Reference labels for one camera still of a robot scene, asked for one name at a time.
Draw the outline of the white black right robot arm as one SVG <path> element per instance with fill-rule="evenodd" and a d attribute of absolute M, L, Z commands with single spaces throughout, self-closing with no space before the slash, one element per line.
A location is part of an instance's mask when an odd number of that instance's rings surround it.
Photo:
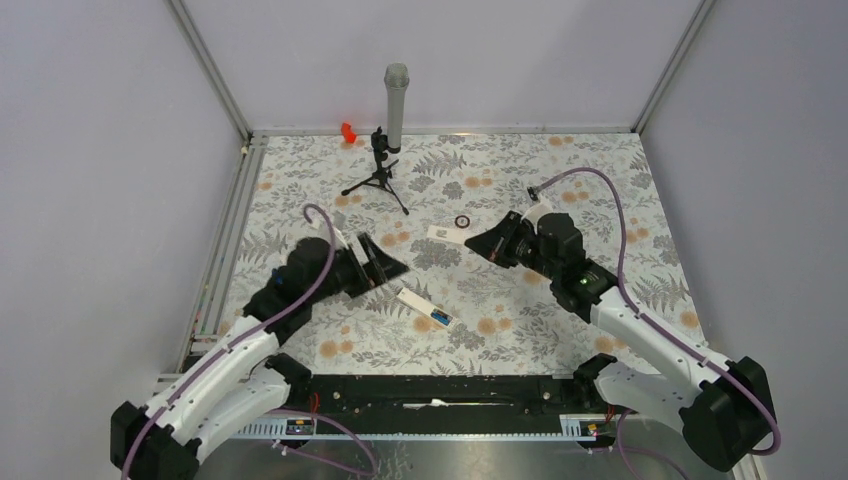
<path fill-rule="evenodd" d="M 733 361 L 653 318 L 614 273 L 587 256 L 569 215 L 530 218 L 510 211 L 464 244 L 499 267 L 521 265 L 548 279 L 563 309 L 624 341 L 654 368 L 645 374 L 606 361 L 573 386 L 583 410 L 611 403 L 648 416 L 680 433 L 696 456 L 722 472 L 772 434 L 776 416 L 764 368 L 750 357 Z"/>

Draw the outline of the white remote battery cover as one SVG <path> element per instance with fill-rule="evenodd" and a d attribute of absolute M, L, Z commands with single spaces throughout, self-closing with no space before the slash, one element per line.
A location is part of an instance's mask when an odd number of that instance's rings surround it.
<path fill-rule="evenodd" d="M 431 225 L 428 227 L 427 237 L 434 241 L 463 245 L 468 235 L 463 229 Z"/>

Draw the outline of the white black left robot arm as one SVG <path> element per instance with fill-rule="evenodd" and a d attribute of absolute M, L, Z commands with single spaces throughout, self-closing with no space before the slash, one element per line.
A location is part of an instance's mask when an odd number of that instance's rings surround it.
<path fill-rule="evenodd" d="M 359 262 L 346 243 L 301 239 L 230 331 L 165 390 L 110 419 L 110 459 L 124 479 L 192 479 L 234 433 L 277 407 L 309 401 L 306 369 L 280 348 L 312 318 L 314 304 L 356 298 L 408 272 L 367 234 Z"/>

